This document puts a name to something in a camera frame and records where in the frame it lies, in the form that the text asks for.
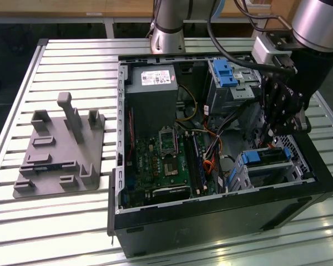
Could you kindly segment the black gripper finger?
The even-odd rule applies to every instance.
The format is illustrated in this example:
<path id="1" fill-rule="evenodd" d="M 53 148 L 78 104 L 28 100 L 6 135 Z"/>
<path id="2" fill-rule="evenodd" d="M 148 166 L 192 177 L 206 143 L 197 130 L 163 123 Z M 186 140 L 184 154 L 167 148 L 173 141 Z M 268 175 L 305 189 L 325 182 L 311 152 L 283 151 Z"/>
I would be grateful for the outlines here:
<path id="1" fill-rule="evenodd" d="M 260 106 L 264 112 L 260 142 L 269 143 L 274 136 L 287 134 L 286 104 L 289 93 L 278 76 L 263 76 L 261 80 Z"/>
<path id="2" fill-rule="evenodd" d="M 301 109 L 294 116 L 276 122 L 271 129 L 275 135 L 307 134 L 311 131 L 311 124 L 305 110 Z"/>

